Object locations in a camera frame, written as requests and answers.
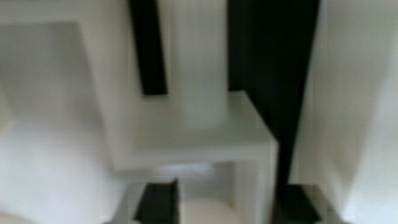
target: white partition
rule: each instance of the white partition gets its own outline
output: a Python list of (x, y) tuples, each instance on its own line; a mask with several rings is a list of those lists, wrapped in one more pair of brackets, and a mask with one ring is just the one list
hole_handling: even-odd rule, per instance
[(211, 128), (227, 118), (227, 1), (157, 3), (170, 102), (186, 128)]

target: white block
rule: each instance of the white block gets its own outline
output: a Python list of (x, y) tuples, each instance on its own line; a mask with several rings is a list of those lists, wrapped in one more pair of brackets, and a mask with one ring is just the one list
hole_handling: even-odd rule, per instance
[(227, 117), (225, 0), (159, 1), (170, 102), (188, 128)]

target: black panel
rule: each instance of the black panel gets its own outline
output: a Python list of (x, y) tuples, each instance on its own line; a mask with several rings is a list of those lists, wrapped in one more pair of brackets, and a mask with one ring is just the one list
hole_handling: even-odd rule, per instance
[(133, 219), (141, 224), (179, 224), (177, 208), (177, 182), (147, 184)]
[(319, 215), (308, 203), (300, 185), (284, 187), (273, 207), (273, 224), (314, 224)]
[(316, 11), (317, 0), (228, 0), (228, 71), (280, 143), (278, 186), (287, 183)]
[(143, 95), (166, 93), (156, 0), (129, 0)]

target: black strip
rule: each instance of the black strip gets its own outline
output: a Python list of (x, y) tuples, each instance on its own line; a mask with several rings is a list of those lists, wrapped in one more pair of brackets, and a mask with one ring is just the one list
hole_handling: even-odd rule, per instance
[(143, 95), (166, 93), (156, 0), (129, 0)]
[(133, 220), (141, 224), (179, 224), (177, 181), (147, 184)]
[(228, 74), (278, 140), (280, 187), (289, 176), (316, 11), (317, 0), (228, 0)]

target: black gap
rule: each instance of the black gap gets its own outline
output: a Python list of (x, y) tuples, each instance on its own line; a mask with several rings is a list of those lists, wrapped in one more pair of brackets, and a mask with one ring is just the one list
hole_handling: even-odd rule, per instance
[(166, 94), (156, 0), (129, 0), (140, 87), (143, 95)]

